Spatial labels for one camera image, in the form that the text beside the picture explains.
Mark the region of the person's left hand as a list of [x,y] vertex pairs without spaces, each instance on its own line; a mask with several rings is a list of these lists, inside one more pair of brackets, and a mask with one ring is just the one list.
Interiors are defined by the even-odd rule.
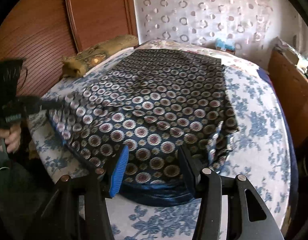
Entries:
[[21,124],[14,124],[10,129],[0,129],[0,151],[3,151],[1,139],[4,140],[7,153],[15,153],[21,144]]

